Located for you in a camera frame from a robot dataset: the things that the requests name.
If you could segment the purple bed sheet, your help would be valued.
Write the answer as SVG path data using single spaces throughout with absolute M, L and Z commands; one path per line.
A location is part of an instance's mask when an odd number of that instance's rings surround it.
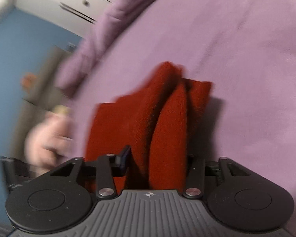
M 85 151 L 96 106 L 135 90 L 164 61 L 214 84 L 199 150 L 290 192 L 296 236 L 296 0 L 155 0 L 74 95 L 74 156 Z

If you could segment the purple duvet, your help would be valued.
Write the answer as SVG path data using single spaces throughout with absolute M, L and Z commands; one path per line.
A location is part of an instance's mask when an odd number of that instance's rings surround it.
M 58 68 L 54 86 L 71 98 L 118 36 L 155 0 L 115 0 Z

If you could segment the grey sofa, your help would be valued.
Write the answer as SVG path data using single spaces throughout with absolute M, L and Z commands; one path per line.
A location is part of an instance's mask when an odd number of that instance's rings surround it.
M 54 87 L 54 78 L 59 65 L 71 55 L 68 50 L 53 47 L 43 61 L 37 79 L 30 87 L 21 104 L 20 113 L 13 131 L 9 154 L 23 159 L 24 142 L 29 131 L 62 101 L 62 93 Z

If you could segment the pink plush toy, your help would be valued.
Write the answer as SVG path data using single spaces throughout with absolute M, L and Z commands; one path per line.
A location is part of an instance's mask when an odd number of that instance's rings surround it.
M 27 135 L 24 155 L 34 177 L 41 176 L 58 166 L 70 155 L 71 126 L 70 109 L 58 105 L 45 113 L 45 118 Z

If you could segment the red knit cardigan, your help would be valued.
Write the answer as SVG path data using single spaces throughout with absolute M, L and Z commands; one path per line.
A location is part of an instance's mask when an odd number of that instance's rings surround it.
M 189 143 L 199 127 L 212 84 L 186 79 L 170 62 L 160 64 L 134 93 L 100 104 L 85 152 L 87 161 L 131 147 L 118 191 L 185 186 Z

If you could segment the orange plush toy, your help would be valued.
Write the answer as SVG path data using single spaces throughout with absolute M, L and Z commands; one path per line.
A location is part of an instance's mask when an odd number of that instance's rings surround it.
M 37 80 L 37 75 L 27 72 L 24 76 L 21 78 L 21 87 L 24 91 L 29 92 L 30 89 L 33 87 L 34 83 Z

